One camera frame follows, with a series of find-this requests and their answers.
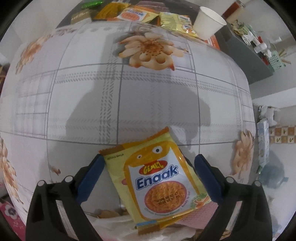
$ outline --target yellow wrapper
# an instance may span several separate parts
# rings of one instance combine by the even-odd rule
[[[117,19],[127,21],[140,21],[142,23],[148,23],[159,15],[159,12],[145,7],[130,6],[124,9]]]
[[[168,127],[100,153],[139,234],[166,227],[211,201]]]
[[[100,20],[114,18],[128,6],[130,6],[130,3],[111,2],[103,7],[103,9],[94,17],[94,19]]]
[[[160,25],[170,31],[178,31],[196,37],[189,17],[170,12],[160,12]]]

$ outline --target snack packet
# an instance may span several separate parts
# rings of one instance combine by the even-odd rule
[[[122,10],[130,6],[130,3],[125,2],[111,2],[107,4],[102,10],[94,17],[95,20],[108,19],[116,17]]]
[[[192,29],[192,23],[188,16],[170,12],[160,12],[160,25],[170,31],[178,31],[196,37],[197,34]]]
[[[142,23],[148,23],[159,15],[158,11],[150,8],[140,6],[130,6],[124,9],[118,16],[117,19],[127,21],[140,21]]]
[[[211,202],[168,127],[100,154],[139,234],[160,230]]]
[[[85,9],[85,8],[91,8],[91,7],[96,7],[100,4],[102,4],[104,1],[103,0],[98,0],[98,1],[92,1],[92,2],[87,2],[87,3],[84,3],[81,8],[82,9]]]

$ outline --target noodle image on packet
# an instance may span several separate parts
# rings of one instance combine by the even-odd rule
[[[139,234],[160,230],[211,202],[168,127],[100,154]]]
[[[192,23],[188,16],[170,12],[160,12],[160,25],[170,31],[178,31],[192,37],[198,37],[192,29]]]

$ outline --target paper cup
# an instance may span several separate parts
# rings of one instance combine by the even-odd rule
[[[207,7],[200,7],[193,30],[199,38],[207,40],[226,24],[226,21],[215,11]]]

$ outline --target table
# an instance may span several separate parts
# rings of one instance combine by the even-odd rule
[[[71,22],[71,16],[81,10],[81,4],[90,0],[84,0],[78,4],[65,18],[60,22],[58,27],[69,25]],[[185,0],[157,0],[163,2],[171,12],[177,14],[188,15],[194,23],[199,6]],[[137,4],[139,0],[132,0],[132,4]],[[260,81],[273,75],[272,68],[262,61],[260,56],[256,54],[252,47],[247,46],[241,37],[237,36],[232,30],[229,24],[224,26],[221,30],[215,33],[215,37],[218,41],[220,50],[229,55],[235,63],[245,73],[248,83]]]
[[[158,71],[118,57],[121,40],[147,32],[186,51],[167,57],[173,66]],[[255,135],[246,76],[229,56],[205,44],[136,22],[100,21],[59,28],[31,44],[32,51],[26,48],[17,51],[0,97],[7,187],[24,222],[39,180],[74,175],[100,149],[169,126],[189,160],[202,153],[230,175],[240,132]],[[247,183],[249,172],[235,178]],[[119,207],[105,169],[82,208],[94,214]]]

